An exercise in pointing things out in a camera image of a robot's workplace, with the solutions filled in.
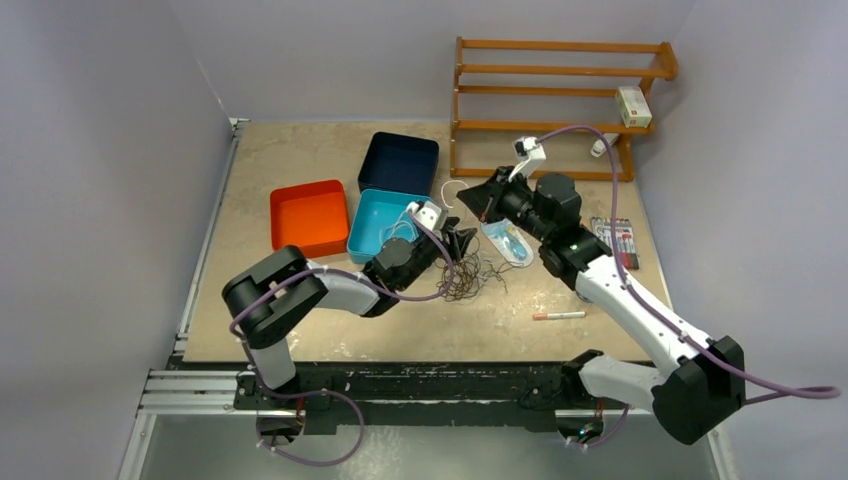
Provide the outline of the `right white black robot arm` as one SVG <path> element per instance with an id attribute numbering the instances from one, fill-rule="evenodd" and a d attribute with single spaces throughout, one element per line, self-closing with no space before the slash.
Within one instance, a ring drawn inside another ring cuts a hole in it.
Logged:
<path id="1" fill-rule="evenodd" d="M 601 308 L 649 356 L 650 366 L 596 354 L 564 376 L 561 392 L 576 407 L 605 397 L 654 414 L 674 439 L 691 445 L 745 404 L 735 370 L 744 351 L 715 340 L 658 300 L 617 264 L 617 256 L 581 221 L 582 198 L 568 176 L 550 173 L 535 187 L 500 167 L 457 199 L 482 223 L 507 219 L 539 241 L 545 269 Z"/>

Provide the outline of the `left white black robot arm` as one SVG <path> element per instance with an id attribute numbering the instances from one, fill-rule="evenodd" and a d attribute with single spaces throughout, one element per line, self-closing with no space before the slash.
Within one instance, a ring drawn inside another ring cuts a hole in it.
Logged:
<path id="1" fill-rule="evenodd" d="M 230 330 L 262 379 L 260 397 L 275 409 L 297 399 L 288 335 L 314 309 L 377 317 L 408 300 L 406 289 L 437 259 L 455 271 L 476 235 L 457 222 L 451 217 L 435 231 L 418 226 L 413 240 L 386 240 L 358 272 L 320 265 L 286 246 L 230 280 L 221 296 L 232 317 Z"/>

